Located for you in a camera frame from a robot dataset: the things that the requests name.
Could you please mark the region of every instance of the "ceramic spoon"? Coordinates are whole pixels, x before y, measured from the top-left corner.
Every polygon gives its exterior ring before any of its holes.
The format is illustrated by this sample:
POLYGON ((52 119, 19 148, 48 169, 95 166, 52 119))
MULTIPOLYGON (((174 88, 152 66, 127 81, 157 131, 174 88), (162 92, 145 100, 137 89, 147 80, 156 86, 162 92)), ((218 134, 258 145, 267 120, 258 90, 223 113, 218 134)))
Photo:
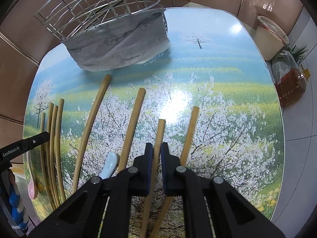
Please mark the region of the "ceramic spoon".
POLYGON ((112 175, 112 173, 114 172, 114 170, 116 169, 117 162, 118 162, 117 154, 110 152, 107 155, 105 164, 104 164, 103 169, 102 169, 101 173, 99 174, 99 176, 102 179, 109 178, 112 175))
POLYGON ((32 173, 31 162, 30 162, 30 152, 29 151, 26 152, 26 161, 27 161, 28 168, 30 171, 30 183, 28 186, 29 197, 31 200, 34 200, 37 198, 37 186, 36 186, 36 183, 34 181, 34 176, 32 173))

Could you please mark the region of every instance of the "cloth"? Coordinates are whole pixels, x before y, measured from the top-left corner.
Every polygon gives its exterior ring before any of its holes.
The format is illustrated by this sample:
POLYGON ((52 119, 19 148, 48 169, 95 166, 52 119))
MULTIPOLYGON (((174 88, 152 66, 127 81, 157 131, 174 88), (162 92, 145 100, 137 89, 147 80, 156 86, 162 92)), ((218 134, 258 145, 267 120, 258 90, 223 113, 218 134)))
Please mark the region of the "cloth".
POLYGON ((88 71, 146 63, 169 48, 165 9, 124 16, 64 41, 78 66, 88 71))

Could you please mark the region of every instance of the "table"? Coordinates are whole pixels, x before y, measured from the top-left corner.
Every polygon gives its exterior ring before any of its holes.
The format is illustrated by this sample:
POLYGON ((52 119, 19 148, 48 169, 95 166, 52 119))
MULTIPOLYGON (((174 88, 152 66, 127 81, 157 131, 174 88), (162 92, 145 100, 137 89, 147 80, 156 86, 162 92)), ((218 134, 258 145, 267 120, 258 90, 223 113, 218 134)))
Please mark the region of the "table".
MULTIPOLYGON (((215 9, 171 8, 165 11, 170 48, 144 65, 88 72, 80 69, 63 44, 43 58, 28 100, 24 137, 39 132, 41 101, 58 105, 65 100, 61 124, 61 163, 66 197, 82 132, 105 74, 110 88, 95 119, 79 186, 101 171, 109 152, 121 153, 134 99, 146 89, 128 160, 143 154, 145 143, 154 144, 159 118, 166 119, 164 141, 179 156, 191 114, 200 108, 187 167, 198 175, 223 176, 247 200, 271 218, 284 167, 281 109, 266 64, 252 38, 233 15, 215 9)), ((52 208, 45 190, 39 149, 31 152, 39 188, 33 201, 39 219, 52 208)), ((26 176, 30 174, 26 167, 26 176)), ((153 228, 164 194, 158 173, 149 228, 153 228)), ((134 199, 130 235, 138 236, 143 200, 134 199)), ((184 237, 182 202, 176 198, 158 233, 184 237)))

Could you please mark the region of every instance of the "white bag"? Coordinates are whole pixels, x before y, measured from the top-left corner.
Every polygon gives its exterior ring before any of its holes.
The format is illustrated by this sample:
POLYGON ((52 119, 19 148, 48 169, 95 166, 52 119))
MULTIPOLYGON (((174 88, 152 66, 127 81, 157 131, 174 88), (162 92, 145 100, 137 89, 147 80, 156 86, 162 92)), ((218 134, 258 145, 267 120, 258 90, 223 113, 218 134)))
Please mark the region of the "white bag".
POLYGON ((169 48, 165 9, 124 16, 64 41, 78 66, 88 71, 141 64, 169 48))
POLYGON ((299 68, 292 54, 286 50, 277 53, 272 61, 272 73, 275 83, 283 78, 292 68, 299 68))

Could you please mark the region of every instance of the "bamboo chopstick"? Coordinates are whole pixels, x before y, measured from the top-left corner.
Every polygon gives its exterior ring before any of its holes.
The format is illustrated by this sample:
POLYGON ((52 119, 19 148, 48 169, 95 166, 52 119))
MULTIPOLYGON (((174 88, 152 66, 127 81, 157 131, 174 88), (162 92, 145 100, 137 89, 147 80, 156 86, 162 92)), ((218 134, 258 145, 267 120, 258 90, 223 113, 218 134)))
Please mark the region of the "bamboo chopstick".
MULTIPOLYGON (((53 114, 53 107, 54 104, 50 103, 49 105, 49 113, 47 117, 47 125, 46 125, 46 130, 48 133, 51 133, 51 125, 52 125, 52 114, 53 114)), ((50 141, 46 142, 46 164, 47 164, 47 172, 49 175, 49 190, 47 191, 48 193, 52 192, 53 198, 54 198, 54 191, 53 191, 53 182, 52 182, 52 176, 51 176, 51 163, 50 163, 50 141)))
MULTIPOLYGON (((40 132, 41 133, 44 132, 44 123, 45 123, 45 113, 42 112, 42 114, 41 114, 41 126, 40 126, 40 132)), ((50 204, 52 206, 52 210, 54 210, 54 204, 53 204, 53 201, 52 201, 51 193, 50 193, 50 190, 49 190, 49 185, 48 185, 48 182, 47 182, 47 176, 46 176, 45 159, 44 159, 44 144, 42 144, 40 146, 40 149, 41 149, 41 167, 42 167, 42 174, 43 174, 45 189, 46 189, 47 196, 49 198, 50 204)))
POLYGON ((57 117, 58 106, 54 105, 53 115, 52 115, 52 124, 51 124, 51 133, 50 133, 50 163, 51 163, 51 176, 52 176, 52 187, 53 187, 53 198, 55 200, 56 207, 59 207, 60 201, 57 193, 56 179, 55 179, 55 167, 54 167, 54 142, 55 142, 55 126, 56 126, 56 117, 57 117))
POLYGON ((55 161, 56 161, 56 170, 57 170, 57 179, 58 186, 60 188, 60 193, 62 197, 62 203, 66 200, 63 176, 61 174, 61 118, 63 115, 64 108, 64 99, 60 99, 58 110, 57 110, 57 119, 56 119, 56 129, 55 129, 55 161))
POLYGON ((153 161, 152 161, 150 193, 145 198, 140 238, 145 238, 146 236, 147 225, 149 222, 150 211, 151 211, 151 202, 152 202, 153 192, 155 187, 155 180, 156 180, 158 167, 159 167, 160 148, 163 142, 164 130, 165 130, 165 120, 159 119, 158 129, 157 129, 156 138, 155 138, 153 161))
MULTIPOLYGON (((188 158, 189 150, 191 148, 191 143, 192 143, 194 132, 195 132, 198 113, 199 113, 199 108, 194 107, 192 112, 191 112, 191 120, 189 122, 189 126, 188 126, 188 130, 187 130, 187 135, 185 138, 185 143, 184 143, 184 147, 182 150, 182 154, 180 156, 180 164, 182 166, 185 166, 187 158, 188 158)), ((165 218, 165 216, 170 208, 170 205, 171 205, 173 199, 174 199, 174 197, 166 197, 165 198, 163 208, 162 208, 162 210, 158 216, 158 219, 155 223, 155 226, 151 232, 150 238, 154 238, 156 236, 157 232, 159 231, 159 229, 164 221, 164 218, 165 218)))
POLYGON ((145 89, 140 87, 137 93, 137 97, 135 99, 135 103, 133 106, 130 122, 128 125, 128 129, 126 131, 126 137, 124 139, 122 153, 120 155, 120 161, 117 168, 117 171, 120 172, 126 168, 126 164, 128 163, 129 152, 132 145, 132 140, 135 132, 135 127, 137 126, 137 120, 140 115, 141 107, 143 104, 145 96, 145 89))
POLYGON ((107 74, 104 78, 104 80, 101 83, 101 86, 99 88, 99 91, 97 93, 96 99, 93 103, 93 106, 91 107, 88 120, 84 129, 84 133, 81 137, 81 142, 78 150, 76 165, 75 165, 75 172, 74 172, 74 179, 73 179, 73 190, 72 192, 75 193, 78 187, 78 181, 79 181, 79 174, 81 170, 81 164, 84 159, 84 154, 87 147, 88 138, 91 132, 91 128, 93 127, 94 120, 96 118, 96 115, 98 113, 98 109, 100 107, 100 104, 102 102, 103 97, 105 96, 105 93, 107 91, 109 82, 111 80, 111 76, 107 74))

